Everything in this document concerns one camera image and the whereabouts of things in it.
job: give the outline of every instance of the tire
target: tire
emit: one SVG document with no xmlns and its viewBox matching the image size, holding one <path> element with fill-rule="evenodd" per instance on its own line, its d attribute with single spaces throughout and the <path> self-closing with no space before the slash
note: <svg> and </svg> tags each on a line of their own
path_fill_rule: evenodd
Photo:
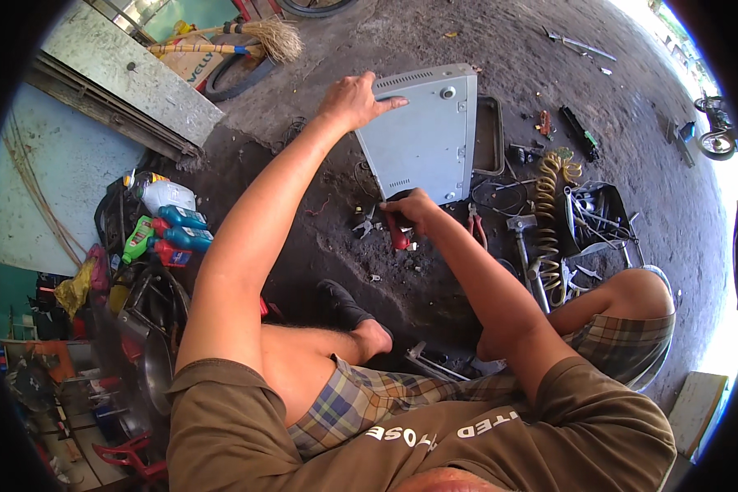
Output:
<svg viewBox="0 0 738 492">
<path fill-rule="evenodd" d="M 294 0 L 276 0 L 276 3 L 290 14 L 297 15 L 299 17 L 330 17 L 350 8 L 355 5 L 357 1 L 358 0 L 339 0 L 339 2 L 336 2 L 333 5 L 326 5 L 324 7 L 305 7 L 304 5 L 295 3 Z"/>
<path fill-rule="evenodd" d="M 219 66 L 217 66 L 213 70 L 213 73 L 208 76 L 207 83 L 205 84 L 205 96 L 207 97 L 208 101 L 210 101 L 211 103 L 220 103 L 222 101 L 226 101 L 227 99 L 236 98 L 238 95 L 247 91 L 249 88 L 260 82 L 260 80 L 262 80 L 276 66 L 273 58 L 265 57 L 265 59 L 259 65 L 257 65 L 256 68 L 250 74 L 248 74 L 245 79 L 240 80 L 232 87 L 217 91 L 216 81 L 219 79 L 219 77 L 237 61 L 242 60 L 244 56 L 245 55 L 242 54 L 234 54 L 233 56 L 219 63 Z"/>
<path fill-rule="evenodd" d="M 714 139 L 720 139 L 727 143 L 727 149 L 722 152 L 713 152 L 709 150 L 706 146 L 706 142 Z M 716 132 L 708 132 L 699 137 L 699 150 L 705 154 L 706 157 L 714 161 L 727 161 L 735 154 L 735 140 L 728 138 L 727 133 L 717 134 Z"/>
</svg>

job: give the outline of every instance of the motorcycle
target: motorcycle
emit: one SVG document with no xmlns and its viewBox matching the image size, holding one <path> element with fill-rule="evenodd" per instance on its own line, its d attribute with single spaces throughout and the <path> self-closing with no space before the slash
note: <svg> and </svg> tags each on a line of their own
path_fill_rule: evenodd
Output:
<svg viewBox="0 0 738 492">
<path fill-rule="evenodd" d="M 722 96 L 703 97 L 694 102 L 694 107 L 708 115 L 711 130 L 699 137 L 699 149 L 714 161 L 730 159 L 738 148 L 737 135 L 729 115 L 725 111 Z"/>
</svg>

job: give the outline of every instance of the person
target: person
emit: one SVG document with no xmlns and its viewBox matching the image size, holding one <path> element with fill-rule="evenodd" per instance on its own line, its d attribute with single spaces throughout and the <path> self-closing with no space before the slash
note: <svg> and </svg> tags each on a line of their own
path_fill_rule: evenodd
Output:
<svg viewBox="0 0 738 492">
<path fill-rule="evenodd" d="M 484 327 L 478 357 L 505 359 L 513 376 L 450 383 L 361 368 L 393 336 L 329 280 L 319 297 L 347 332 L 262 324 L 257 298 L 319 164 L 347 132 L 408 104 L 375 101 L 373 81 L 329 88 L 205 255 L 168 392 L 171 489 L 659 488 L 675 457 L 670 426 L 623 384 L 671 336 L 672 299 L 650 271 L 625 270 L 546 316 L 416 189 L 381 208 L 433 241 Z"/>
</svg>

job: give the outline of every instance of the white plastic jug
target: white plastic jug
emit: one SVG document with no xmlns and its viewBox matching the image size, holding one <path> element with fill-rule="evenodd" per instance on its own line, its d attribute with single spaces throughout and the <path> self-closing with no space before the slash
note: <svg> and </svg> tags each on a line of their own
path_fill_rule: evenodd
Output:
<svg viewBox="0 0 738 492">
<path fill-rule="evenodd" d="M 137 190 L 137 197 L 145 203 L 153 216 L 157 216 L 159 207 L 164 205 L 197 210 L 197 196 L 193 191 L 177 182 L 164 180 L 148 182 Z"/>
</svg>

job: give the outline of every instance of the red-handled pliers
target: red-handled pliers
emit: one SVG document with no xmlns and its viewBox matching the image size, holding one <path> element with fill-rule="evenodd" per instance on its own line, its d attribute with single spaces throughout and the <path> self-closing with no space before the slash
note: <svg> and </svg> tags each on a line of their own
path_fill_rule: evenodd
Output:
<svg viewBox="0 0 738 492">
<path fill-rule="evenodd" d="M 489 243 L 486 241 L 486 233 L 484 232 L 484 228 L 481 227 L 481 216 L 478 214 L 478 211 L 475 208 L 475 203 L 470 203 L 467 205 L 467 230 L 470 232 L 470 235 L 473 235 L 473 226 L 478 227 L 478 235 L 481 237 L 481 246 L 484 247 L 485 250 L 489 250 Z"/>
</svg>

